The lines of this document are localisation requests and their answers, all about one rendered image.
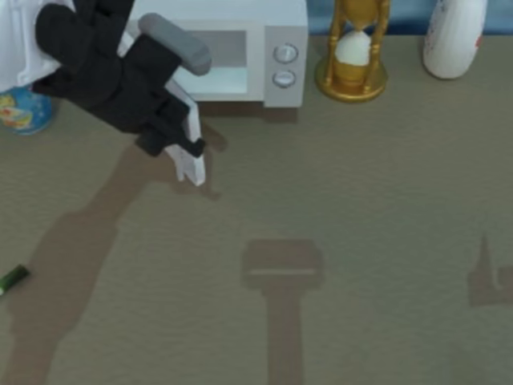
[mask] blue can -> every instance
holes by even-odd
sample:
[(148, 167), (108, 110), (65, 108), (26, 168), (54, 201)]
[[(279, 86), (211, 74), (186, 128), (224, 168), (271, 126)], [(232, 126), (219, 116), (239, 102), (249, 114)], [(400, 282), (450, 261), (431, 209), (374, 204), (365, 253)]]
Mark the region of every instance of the blue can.
[(51, 118), (51, 99), (31, 92), (30, 87), (0, 93), (0, 120), (15, 134), (40, 132), (48, 126)]

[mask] brown floor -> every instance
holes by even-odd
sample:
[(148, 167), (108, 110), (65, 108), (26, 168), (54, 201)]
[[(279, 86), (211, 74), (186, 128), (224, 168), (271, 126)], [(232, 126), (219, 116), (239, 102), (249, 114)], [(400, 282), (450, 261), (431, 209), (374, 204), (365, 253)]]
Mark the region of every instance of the brown floor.
[(34, 273), (0, 383), (512, 383), (510, 43), (440, 82), (388, 38), (389, 89), (347, 106), (317, 42), (297, 113), (204, 107), (202, 189), (68, 103), (0, 132), (0, 271)]

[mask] dial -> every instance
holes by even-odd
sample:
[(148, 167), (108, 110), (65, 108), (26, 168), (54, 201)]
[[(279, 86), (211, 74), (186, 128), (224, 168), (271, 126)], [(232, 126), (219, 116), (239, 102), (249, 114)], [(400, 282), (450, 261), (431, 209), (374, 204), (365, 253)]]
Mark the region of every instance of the dial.
[(297, 60), (299, 51), (292, 44), (284, 44), (274, 50), (274, 59), (281, 64), (289, 64)]
[(296, 74), (292, 71), (279, 71), (273, 76), (273, 82), (279, 88), (289, 88), (296, 82)]

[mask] blue background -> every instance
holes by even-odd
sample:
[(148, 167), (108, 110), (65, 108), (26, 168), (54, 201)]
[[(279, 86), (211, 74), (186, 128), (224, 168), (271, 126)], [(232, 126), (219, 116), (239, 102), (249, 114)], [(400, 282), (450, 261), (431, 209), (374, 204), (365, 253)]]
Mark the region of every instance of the blue background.
[[(310, 30), (313, 34), (327, 34), (334, 0), (307, 2)], [(392, 0), (389, 33), (425, 34), (435, 4), (436, 0)], [(513, 34), (513, 0), (489, 0), (486, 33)]]

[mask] hourglass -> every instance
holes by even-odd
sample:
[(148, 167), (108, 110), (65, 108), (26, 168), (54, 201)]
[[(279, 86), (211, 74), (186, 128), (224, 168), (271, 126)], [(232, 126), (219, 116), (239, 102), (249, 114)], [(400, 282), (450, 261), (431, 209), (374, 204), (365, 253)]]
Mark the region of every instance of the hourglass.
[[(334, 0), (328, 57), (317, 66), (317, 86), (343, 102), (372, 100), (386, 87), (388, 75), (380, 60), (388, 27), (390, 0)], [(344, 34), (350, 22), (353, 30)], [(375, 24), (372, 36), (365, 28)]]

